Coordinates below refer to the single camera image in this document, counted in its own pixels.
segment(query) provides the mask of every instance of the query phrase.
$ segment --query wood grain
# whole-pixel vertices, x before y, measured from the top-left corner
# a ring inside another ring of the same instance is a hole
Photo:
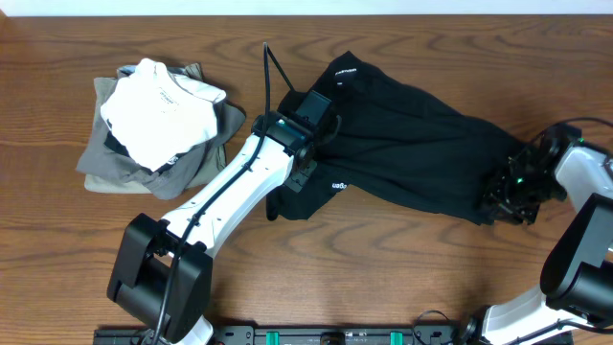
[[[87,142],[92,79],[149,57],[199,61],[243,106],[263,109],[261,43],[298,89],[347,50],[398,81],[527,140],[575,116],[613,120],[610,16],[12,18],[0,38],[0,343],[87,344],[99,326],[138,321],[105,289],[127,223],[176,200],[98,195],[75,166]],[[285,92],[273,74],[273,104]],[[585,137],[613,149],[610,129]],[[259,205],[216,260],[211,319],[261,325],[408,324],[458,318],[537,284],[573,218],[543,205],[533,226],[475,226],[350,187],[309,221],[268,222]],[[610,339],[578,333],[578,343]]]

